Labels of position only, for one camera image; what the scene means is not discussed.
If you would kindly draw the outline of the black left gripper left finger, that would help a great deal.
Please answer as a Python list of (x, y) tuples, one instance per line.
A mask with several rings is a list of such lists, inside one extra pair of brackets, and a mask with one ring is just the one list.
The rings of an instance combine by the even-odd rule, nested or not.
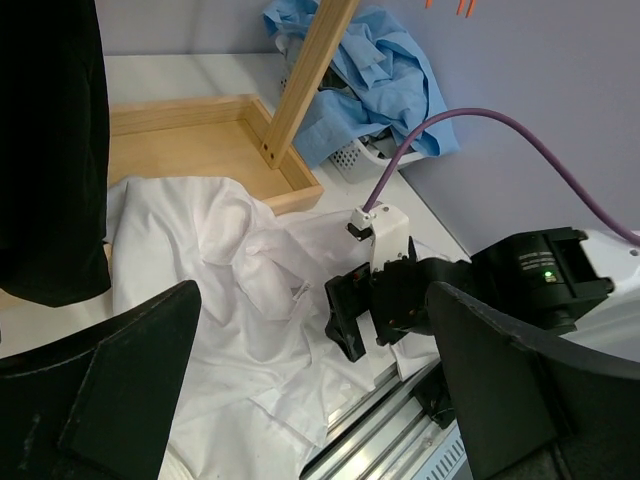
[(155, 479), (201, 311), (195, 281), (1, 361), (4, 479)]

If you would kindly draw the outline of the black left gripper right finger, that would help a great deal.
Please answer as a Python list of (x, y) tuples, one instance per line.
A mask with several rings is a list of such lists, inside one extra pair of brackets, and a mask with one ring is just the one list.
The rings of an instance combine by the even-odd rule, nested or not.
[(638, 478), (638, 363), (443, 282), (426, 302), (474, 478)]

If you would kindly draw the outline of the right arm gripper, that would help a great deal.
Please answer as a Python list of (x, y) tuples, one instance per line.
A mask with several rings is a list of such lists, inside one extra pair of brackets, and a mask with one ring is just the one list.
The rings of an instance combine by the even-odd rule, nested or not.
[(408, 333), (433, 336), (426, 300), (432, 281), (429, 261), (418, 260), (409, 237), (408, 254), (387, 262), (372, 276), (369, 269), (354, 269), (325, 284), (330, 309), (326, 336), (350, 362), (366, 354), (357, 320), (368, 310), (379, 346), (395, 345)]

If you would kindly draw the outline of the white shirt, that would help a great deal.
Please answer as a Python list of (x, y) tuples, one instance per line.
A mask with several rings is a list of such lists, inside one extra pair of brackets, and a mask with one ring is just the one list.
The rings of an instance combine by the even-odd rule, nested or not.
[(325, 283), (369, 257), (346, 230), (356, 200), (275, 215), (227, 178), (128, 178), (108, 193), (113, 310), (183, 280), (202, 307), (160, 470), (164, 479), (295, 479), (330, 416), (438, 357), (431, 337), (346, 359), (324, 332)]

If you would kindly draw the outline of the black shirt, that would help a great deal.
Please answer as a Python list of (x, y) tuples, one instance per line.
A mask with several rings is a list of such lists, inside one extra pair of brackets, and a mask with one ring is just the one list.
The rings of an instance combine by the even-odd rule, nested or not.
[(96, 6), (1, 5), (1, 287), (48, 307), (111, 285), (110, 116)]

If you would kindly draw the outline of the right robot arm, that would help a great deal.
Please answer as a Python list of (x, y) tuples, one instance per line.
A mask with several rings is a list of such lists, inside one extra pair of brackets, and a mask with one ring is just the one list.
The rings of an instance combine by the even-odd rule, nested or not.
[(325, 331), (351, 361), (369, 314), (380, 344), (435, 339), (418, 398), (456, 423), (477, 479), (635, 479), (639, 364), (571, 342), (579, 319), (636, 302), (639, 251), (570, 227), (512, 235), (469, 260), (363, 264), (326, 283)]

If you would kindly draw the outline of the blue shirt pile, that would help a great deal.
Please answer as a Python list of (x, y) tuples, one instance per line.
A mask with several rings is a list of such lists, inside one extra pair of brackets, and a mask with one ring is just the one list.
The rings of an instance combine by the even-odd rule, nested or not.
[(402, 143), (423, 121), (447, 109), (426, 55), (379, 6), (353, 18), (330, 67), (346, 88), (319, 91), (293, 141), (310, 167), (383, 130)]

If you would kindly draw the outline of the white laundry basket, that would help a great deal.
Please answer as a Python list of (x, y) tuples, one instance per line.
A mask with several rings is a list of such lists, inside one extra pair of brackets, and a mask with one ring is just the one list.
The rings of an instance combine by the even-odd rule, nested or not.
[[(286, 34), (278, 34), (275, 38), (276, 48), (283, 58), (280, 95), (286, 89), (302, 43), (300, 37)], [(395, 150), (396, 144), (391, 131), (386, 129), (377, 136), (365, 135), (354, 139), (332, 153), (328, 160), (347, 182), (355, 184), (382, 174)]]

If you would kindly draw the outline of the wooden clothes rack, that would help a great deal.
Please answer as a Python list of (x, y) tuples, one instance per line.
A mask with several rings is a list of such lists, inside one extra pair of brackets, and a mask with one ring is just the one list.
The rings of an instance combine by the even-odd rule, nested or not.
[(292, 140), (355, 11), (324, 1), (274, 114), (254, 96), (109, 105), (107, 188), (126, 176), (223, 176), (277, 214), (314, 206), (321, 187)]

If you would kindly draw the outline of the aluminium rail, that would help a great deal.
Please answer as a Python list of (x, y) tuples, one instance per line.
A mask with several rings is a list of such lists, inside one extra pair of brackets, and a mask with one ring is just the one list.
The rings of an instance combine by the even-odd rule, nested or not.
[(455, 422), (442, 427), (414, 390), (433, 363), (403, 381), (390, 367), (376, 388), (329, 417), (325, 445), (317, 447), (302, 479), (469, 479)]

